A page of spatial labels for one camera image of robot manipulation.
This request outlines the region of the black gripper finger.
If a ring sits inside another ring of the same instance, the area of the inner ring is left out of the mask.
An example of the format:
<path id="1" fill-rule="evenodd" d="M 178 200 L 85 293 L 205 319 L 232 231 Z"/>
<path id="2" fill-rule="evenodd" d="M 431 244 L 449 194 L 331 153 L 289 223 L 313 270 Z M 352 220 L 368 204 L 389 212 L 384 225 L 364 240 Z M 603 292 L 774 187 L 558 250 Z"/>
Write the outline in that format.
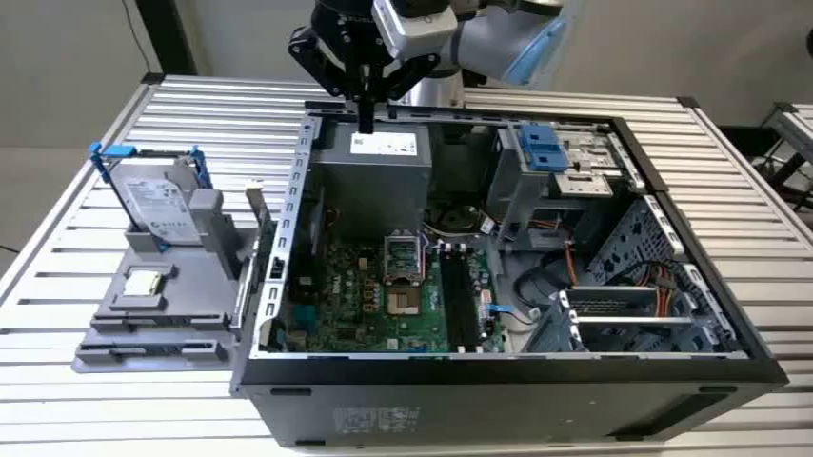
<path id="1" fill-rule="evenodd" d="M 356 104 L 356 131 L 367 132 L 367 95 L 363 88 L 364 78 L 356 62 L 355 41 L 345 27 L 337 28 L 339 67 L 320 48 L 320 39 L 311 27 L 293 30 L 288 41 L 288 53 L 305 72 L 321 85 L 331 96 L 343 96 Z"/>
<path id="2" fill-rule="evenodd" d="M 407 59 L 403 64 L 383 75 L 383 66 L 369 67 L 365 77 L 365 132 L 373 132 L 376 104 L 400 99 L 439 64 L 436 53 Z"/>

